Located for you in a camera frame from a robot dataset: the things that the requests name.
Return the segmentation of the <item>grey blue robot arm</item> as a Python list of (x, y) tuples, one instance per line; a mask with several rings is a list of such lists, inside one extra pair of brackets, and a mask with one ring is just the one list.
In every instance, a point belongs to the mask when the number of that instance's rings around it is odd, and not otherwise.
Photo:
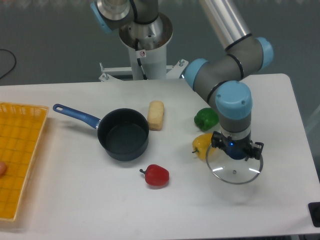
[[(252, 96), (242, 80), (268, 66), (272, 45), (254, 38), (231, 0), (200, 2), (226, 55), (216, 63), (199, 58), (182, 75), (188, 85), (218, 114), (221, 130), (211, 145), (234, 160), (262, 157), (264, 145), (251, 140)], [(134, 80), (166, 79), (166, 46), (173, 35), (171, 21), (156, 0), (95, 0), (90, 5), (106, 33), (118, 30), (127, 47)]]

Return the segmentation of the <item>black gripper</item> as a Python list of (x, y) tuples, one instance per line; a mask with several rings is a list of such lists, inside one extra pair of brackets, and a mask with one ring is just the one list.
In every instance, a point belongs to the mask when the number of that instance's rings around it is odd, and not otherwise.
[(211, 146), (224, 151), (234, 160), (242, 160), (245, 158), (260, 160), (264, 143), (252, 142), (251, 133), (245, 138), (234, 140), (232, 137), (225, 137), (222, 133), (214, 131), (211, 137)]

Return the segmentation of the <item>fingertip at left edge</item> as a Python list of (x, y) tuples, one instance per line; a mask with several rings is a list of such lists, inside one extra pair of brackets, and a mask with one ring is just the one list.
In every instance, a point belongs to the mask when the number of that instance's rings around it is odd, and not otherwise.
[(3, 176), (7, 170), (7, 164), (3, 161), (0, 161), (0, 176)]

